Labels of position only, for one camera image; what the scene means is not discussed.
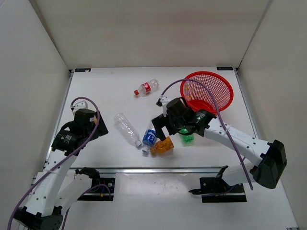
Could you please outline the blue label plastic bottle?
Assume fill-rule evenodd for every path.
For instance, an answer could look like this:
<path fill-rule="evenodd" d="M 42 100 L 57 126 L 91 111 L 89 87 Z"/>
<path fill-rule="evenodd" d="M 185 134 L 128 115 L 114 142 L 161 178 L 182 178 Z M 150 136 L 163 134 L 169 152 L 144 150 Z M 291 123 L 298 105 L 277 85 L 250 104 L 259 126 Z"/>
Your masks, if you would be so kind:
<path fill-rule="evenodd" d="M 150 148 L 155 145 L 155 142 L 156 142 L 156 130 L 154 128 L 154 125 L 150 123 L 143 135 L 142 152 L 144 154 L 148 154 Z"/>

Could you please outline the orange juice bottle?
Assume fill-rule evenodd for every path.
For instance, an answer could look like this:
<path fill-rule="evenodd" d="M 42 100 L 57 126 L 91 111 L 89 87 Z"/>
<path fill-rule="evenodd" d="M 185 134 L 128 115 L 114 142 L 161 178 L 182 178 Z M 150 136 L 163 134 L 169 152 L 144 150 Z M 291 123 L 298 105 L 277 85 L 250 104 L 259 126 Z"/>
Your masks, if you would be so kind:
<path fill-rule="evenodd" d="M 157 141 L 153 147 L 150 148 L 150 154 L 152 157 L 163 157 L 169 154 L 174 148 L 174 144 L 170 137 L 166 137 L 165 140 Z"/>

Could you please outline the green plastic bottle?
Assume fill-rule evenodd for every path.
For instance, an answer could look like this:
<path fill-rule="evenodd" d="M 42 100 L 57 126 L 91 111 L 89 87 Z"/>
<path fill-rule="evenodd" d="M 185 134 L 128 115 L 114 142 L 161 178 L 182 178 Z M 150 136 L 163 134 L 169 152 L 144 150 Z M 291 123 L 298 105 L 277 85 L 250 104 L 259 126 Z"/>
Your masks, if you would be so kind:
<path fill-rule="evenodd" d="M 181 141 L 184 145 L 191 145 L 194 143 L 194 135 L 190 134 L 187 135 L 189 131 L 187 129 L 181 129 L 179 132 Z"/>

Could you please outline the large clear plastic bottle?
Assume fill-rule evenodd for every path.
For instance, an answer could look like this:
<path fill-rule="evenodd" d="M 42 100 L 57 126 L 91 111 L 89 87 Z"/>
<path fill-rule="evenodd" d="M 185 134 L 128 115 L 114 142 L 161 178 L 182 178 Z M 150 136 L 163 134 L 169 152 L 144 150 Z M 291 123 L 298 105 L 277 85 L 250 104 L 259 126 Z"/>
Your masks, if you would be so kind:
<path fill-rule="evenodd" d="M 114 122 L 117 130 L 131 145 L 139 148 L 142 145 L 140 135 L 123 113 L 115 115 Z"/>

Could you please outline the red label clear bottle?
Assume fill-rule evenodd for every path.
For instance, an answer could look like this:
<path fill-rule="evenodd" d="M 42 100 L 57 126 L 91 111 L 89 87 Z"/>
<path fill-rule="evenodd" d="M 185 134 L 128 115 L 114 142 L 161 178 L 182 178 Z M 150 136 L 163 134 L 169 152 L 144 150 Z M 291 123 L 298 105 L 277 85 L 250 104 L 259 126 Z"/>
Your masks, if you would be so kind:
<path fill-rule="evenodd" d="M 159 82 L 157 79 L 152 79 L 144 84 L 141 84 L 140 87 L 134 91 L 135 96 L 147 96 L 159 88 Z"/>

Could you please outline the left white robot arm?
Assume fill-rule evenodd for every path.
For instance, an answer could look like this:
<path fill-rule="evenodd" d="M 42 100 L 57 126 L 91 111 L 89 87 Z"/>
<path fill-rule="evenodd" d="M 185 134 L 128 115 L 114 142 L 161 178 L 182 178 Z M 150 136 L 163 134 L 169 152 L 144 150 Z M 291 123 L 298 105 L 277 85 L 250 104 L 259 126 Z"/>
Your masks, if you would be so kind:
<path fill-rule="evenodd" d="M 74 120 L 59 130 L 52 145 L 52 154 L 34 184 L 22 197 L 10 220 L 16 220 L 31 230 L 57 230 L 64 214 L 86 192 L 100 188 L 99 171 L 84 167 L 76 178 L 61 190 L 62 183 L 86 144 L 108 133 L 98 111 L 76 110 Z"/>

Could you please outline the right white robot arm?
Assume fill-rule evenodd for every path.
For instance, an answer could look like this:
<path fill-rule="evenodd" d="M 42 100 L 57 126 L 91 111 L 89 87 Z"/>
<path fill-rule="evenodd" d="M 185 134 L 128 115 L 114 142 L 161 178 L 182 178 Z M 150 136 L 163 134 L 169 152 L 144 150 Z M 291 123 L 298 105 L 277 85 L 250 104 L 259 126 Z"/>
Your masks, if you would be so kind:
<path fill-rule="evenodd" d="M 287 165 L 284 144 L 278 140 L 269 143 L 247 135 L 228 124 L 221 122 L 215 114 L 200 109 L 193 111 L 184 98 L 169 99 L 162 96 L 156 103 L 163 112 L 152 120 L 156 136 L 166 139 L 162 130 L 165 127 L 169 135 L 187 129 L 187 134 L 197 134 L 232 149 L 237 150 L 242 159 L 239 166 L 223 166 L 218 174 L 207 183 L 205 188 L 192 189 L 194 195 L 225 194 L 235 185 L 256 182 L 274 189 Z"/>

